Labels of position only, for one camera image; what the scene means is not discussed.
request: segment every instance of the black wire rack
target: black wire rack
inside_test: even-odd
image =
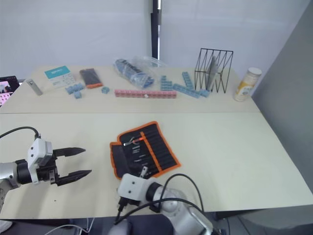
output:
[[[218,93],[222,85],[223,91],[226,93],[233,55],[234,52],[231,50],[201,48],[195,68],[195,90],[205,89],[212,92],[215,86]],[[216,73],[213,75],[215,83],[210,86],[212,60],[216,65]]]

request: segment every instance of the blue building block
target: blue building block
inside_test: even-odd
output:
[[[161,91],[172,91],[172,90],[173,83],[171,81],[161,80]]]
[[[107,94],[109,91],[110,91],[110,89],[109,89],[108,87],[103,87],[103,88],[101,89],[101,92],[102,92],[103,94]]]
[[[175,83],[175,84],[173,85],[173,89],[176,90],[176,91],[178,91],[178,92],[181,92],[181,93],[190,95],[190,96],[192,96],[192,97],[194,97],[194,98],[199,98],[199,97],[200,97],[200,93],[199,93],[199,92],[197,92],[197,91],[195,91],[195,90],[193,90],[193,89],[190,89],[190,88],[188,88],[188,87],[184,87],[184,86],[182,86],[182,85],[179,85],[179,84],[177,84],[177,83]]]
[[[185,81],[186,87],[194,90],[194,86],[193,86],[192,81],[190,79],[189,73],[188,72],[182,72],[181,75]]]
[[[204,89],[201,89],[199,91],[200,95],[204,96],[204,97],[208,97],[209,94],[210,94],[210,91],[207,91],[207,90],[204,90]]]
[[[161,76],[161,81],[166,81],[166,76],[165,75]]]
[[[72,94],[74,92],[78,92],[78,91],[80,91],[82,89],[84,89],[84,86],[81,83],[78,83],[78,84],[75,84],[73,86],[65,88],[65,90],[67,91],[68,94]]]
[[[82,94],[80,93],[80,91],[78,91],[78,92],[74,92],[74,96],[75,96],[75,99],[80,99],[82,97]]]

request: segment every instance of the plastic bag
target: plastic bag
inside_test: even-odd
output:
[[[118,59],[114,67],[124,78],[140,89],[151,86],[156,79],[160,78],[153,68],[166,66],[163,62],[151,57],[135,57],[131,61]]]

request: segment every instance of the white wall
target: white wall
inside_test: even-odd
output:
[[[0,0],[0,76],[151,55],[146,0]]]
[[[160,59],[195,67],[201,47],[234,51],[242,77],[267,72],[310,0],[162,0]]]

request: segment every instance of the white lid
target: white lid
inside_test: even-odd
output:
[[[259,68],[256,68],[256,67],[250,67],[250,68],[248,69],[248,71],[249,71],[250,73],[255,74],[255,75],[261,75],[261,74],[262,74],[262,70],[260,70]]]

